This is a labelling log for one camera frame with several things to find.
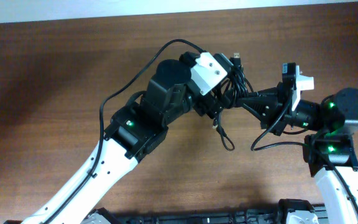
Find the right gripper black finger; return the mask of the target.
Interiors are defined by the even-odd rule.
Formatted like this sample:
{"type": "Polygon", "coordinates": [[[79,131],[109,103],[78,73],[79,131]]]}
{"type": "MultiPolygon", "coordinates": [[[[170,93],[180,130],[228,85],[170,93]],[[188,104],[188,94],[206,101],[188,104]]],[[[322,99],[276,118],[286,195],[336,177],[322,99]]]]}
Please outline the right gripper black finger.
{"type": "Polygon", "coordinates": [[[249,93],[247,96],[239,98],[236,106],[248,106],[250,108],[269,106],[276,108],[278,106],[278,88],[268,88],[249,93]]]}
{"type": "Polygon", "coordinates": [[[241,106],[254,115],[261,123],[269,122],[269,110],[264,105],[242,103],[241,106]]]}

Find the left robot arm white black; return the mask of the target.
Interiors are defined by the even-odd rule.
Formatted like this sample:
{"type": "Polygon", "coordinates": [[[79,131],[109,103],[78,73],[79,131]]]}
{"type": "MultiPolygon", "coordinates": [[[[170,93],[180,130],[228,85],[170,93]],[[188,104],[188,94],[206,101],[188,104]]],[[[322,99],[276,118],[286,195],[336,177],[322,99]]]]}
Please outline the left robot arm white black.
{"type": "Polygon", "coordinates": [[[226,56],[209,52],[161,61],[147,89],[113,114],[80,169],[23,223],[81,223],[118,180],[164,141],[168,125],[210,100],[231,70],[226,56]]]}

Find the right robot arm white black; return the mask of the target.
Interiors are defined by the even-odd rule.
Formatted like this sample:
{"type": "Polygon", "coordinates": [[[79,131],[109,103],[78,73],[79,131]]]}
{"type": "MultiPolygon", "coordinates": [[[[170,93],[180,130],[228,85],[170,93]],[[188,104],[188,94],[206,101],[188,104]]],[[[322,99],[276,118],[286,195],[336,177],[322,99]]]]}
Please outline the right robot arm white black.
{"type": "Polygon", "coordinates": [[[281,135],[286,126],[310,131],[301,143],[331,222],[358,223],[358,160],[353,135],[358,130],[358,89],[344,88],[314,103],[301,99],[307,82],[279,83],[275,88],[237,99],[267,133],[281,135]]]}

